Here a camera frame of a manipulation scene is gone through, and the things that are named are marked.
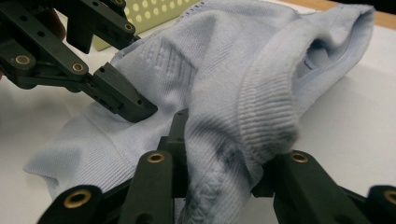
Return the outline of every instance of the light blue sweater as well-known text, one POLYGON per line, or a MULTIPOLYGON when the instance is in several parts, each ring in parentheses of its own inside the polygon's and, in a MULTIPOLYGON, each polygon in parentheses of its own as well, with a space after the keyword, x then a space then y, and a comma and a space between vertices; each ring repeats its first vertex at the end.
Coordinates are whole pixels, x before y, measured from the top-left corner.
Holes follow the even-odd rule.
POLYGON ((189 108, 191 182, 178 221, 233 223, 261 165, 290 151, 299 117, 360 60, 373 23, 368 6, 299 15, 259 1, 202 2, 112 61, 156 114, 132 124, 92 104, 25 170, 43 176, 52 197, 81 184, 107 191, 134 175, 174 113, 189 108))

